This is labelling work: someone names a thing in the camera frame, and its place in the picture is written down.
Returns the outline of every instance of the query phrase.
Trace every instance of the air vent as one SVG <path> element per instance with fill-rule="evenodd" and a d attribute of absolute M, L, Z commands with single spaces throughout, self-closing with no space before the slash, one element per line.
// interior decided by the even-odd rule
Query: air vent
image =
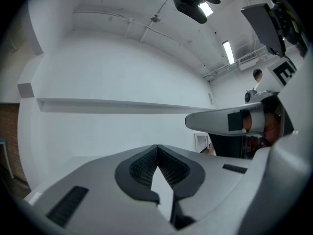
<path fill-rule="evenodd" d="M 253 67 L 256 65 L 256 62 L 259 61 L 259 57 L 256 52 L 250 53 L 247 56 L 244 56 L 243 58 L 239 59 L 239 69 L 245 70 L 250 67 Z"/>

